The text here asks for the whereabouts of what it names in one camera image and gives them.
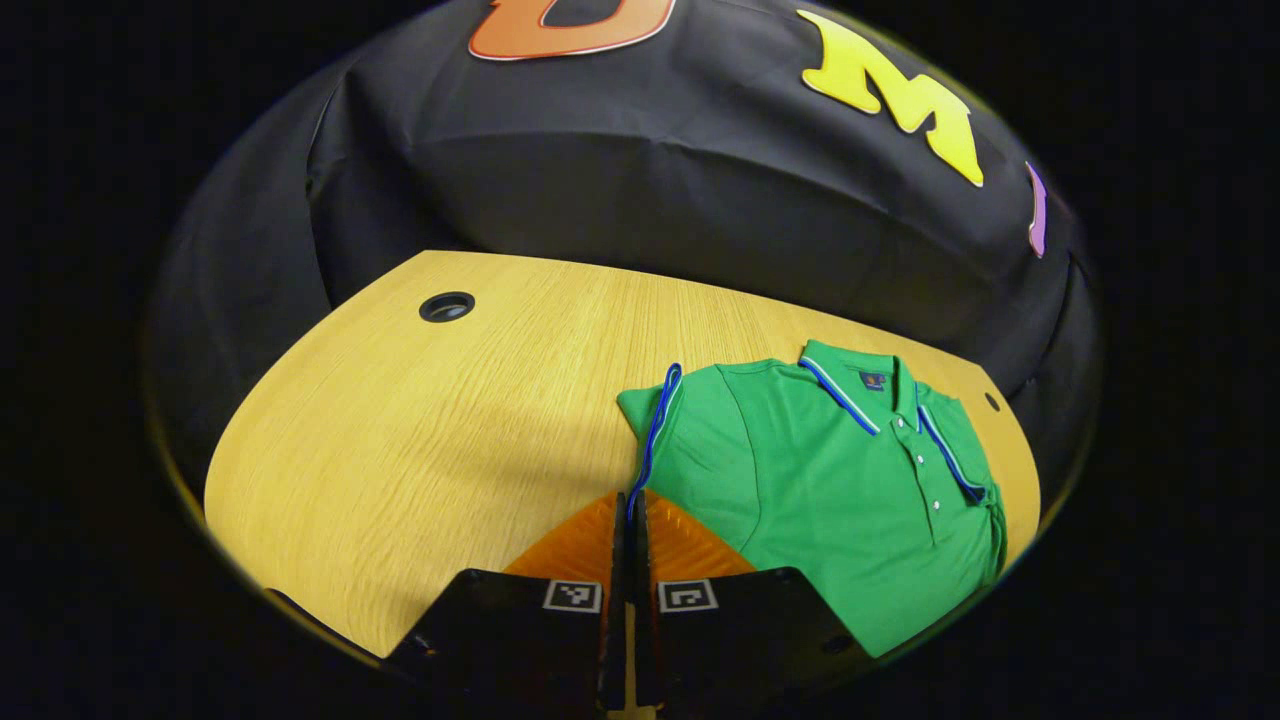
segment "yellow letter m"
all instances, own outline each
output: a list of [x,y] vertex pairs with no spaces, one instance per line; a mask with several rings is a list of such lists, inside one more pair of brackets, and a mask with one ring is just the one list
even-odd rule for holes
[[982,187],[982,168],[964,101],[928,76],[906,79],[888,58],[854,31],[813,13],[796,12],[822,33],[822,68],[805,70],[801,74],[805,85],[874,115],[881,102],[867,87],[870,77],[904,132],[915,132],[933,114],[934,128],[925,133],[929,147],[969,182]]

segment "folded shirt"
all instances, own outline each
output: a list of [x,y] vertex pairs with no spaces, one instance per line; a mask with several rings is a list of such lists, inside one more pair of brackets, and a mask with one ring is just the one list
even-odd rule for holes
[[959,400],[896,356],[809,341],[797,364],[712,365],[618,395],[648,487],[759,569],[799,568],[872,656],[1005,559],[1005,514]]

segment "black background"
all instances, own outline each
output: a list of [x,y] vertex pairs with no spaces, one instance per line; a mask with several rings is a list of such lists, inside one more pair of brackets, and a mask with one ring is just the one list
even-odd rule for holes
[[[1247,24],[1224,5],[847,6],[986,97],[1064,184],[1111,354],[1094,454],[1047,536],[978,609],[832,707],[1261,715],[1262,136],[1251,151],[1226,129],[1261,104]],[[422,8],[29,13],[35,101],[13,149],[31,167],[17,187],[41,201],[18,215],[32,213],[5,286],[19,459],[5,715],[429,714],[218,564],[145,441],[136,372],[141,304],[200,178],[274,100]]]

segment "blue stripe trim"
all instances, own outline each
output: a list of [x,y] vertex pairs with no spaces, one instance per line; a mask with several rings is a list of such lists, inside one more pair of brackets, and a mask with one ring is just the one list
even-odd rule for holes
[[960,483],[960,487],[965,489],[969,497],[972,497],[975,502],[982,502],[982,498],[987,497],[987,488],[982,486],[969,484],[969,480],[964,478],[964,473],[960,471],[960,465],[959,462],[956,462],[955,456],[951,454],[951,448],[947,447],[947,443],[946,441],[942,439],[942,434],[938,432],[938,428],[933,423],[933,419],[929,418],[929,411],[924,407],[920,407],[920,416],[924,418],[924,427],[928,428],[929,437],[933,438],[933,442],[937,443],[938,450],[942,451],[942,457],[946,459],[947,466],[951,468],[951,474],[955,477],[956,482]]
[[662,395],[658,397],[658,409],[653,413],[653,423],[649,424],[649,438],[645,441],[644,446],[644,460],[640,462],[640,474],[636,477],[636,482],[631,486],[631,495],[627,497],[627,521],[631,521],[631,514],[635,510],[636,496],[644,489],[644,486],[649,483],[649,474],[653,473],[653,446],[658,442],[658,436],[662,434],[663,425],[667,424],[667,409],[671,407],[672,400],[676,397],[676,391],[680,389],[680,382],[684,378],[684,370],[680,363],[672,363],[671,368],[667,368],[667,378],[662,383]]
[[858,420],[858,424],[861,425],[864,430],[867,430],[873,436],[879,433],[879,428],[873,425],[869,418],[868,419],[863,418],[861,409],[854,405],[851,400],[846,400],[845,392],[840,389],[840,387],[836,384],[835,380],[827,378],[827,373],[822,370],[822,368],[818,366],[817,363],[813,363],[808,357],[801,357],[800,366],[813,373],[813,375],[818,378],[818,384],[826,388],[827,392],[831,393],[833,398],[836,398],[836,402],[840,404],[841,407],[847,410],[849,414],[852,415],[855,420]]

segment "wooden table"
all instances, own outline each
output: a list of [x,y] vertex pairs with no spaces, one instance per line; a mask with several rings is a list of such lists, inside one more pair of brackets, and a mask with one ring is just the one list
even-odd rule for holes
[[[424,300],[451,291],[471,293],[474,310],[424,322]],[[385,657],[458,570],[502,570],[630,487],[636,441],[620,391],[660,384],[673,361],[686,373],[795,361],[810,338],[897,355],[964,402],[1001,487],[1012,562],[1036,533],[1039,483],[978,365],[724,288],[470,252],[412,258],[265,374],[214,454],[206,521],[253,582]]]

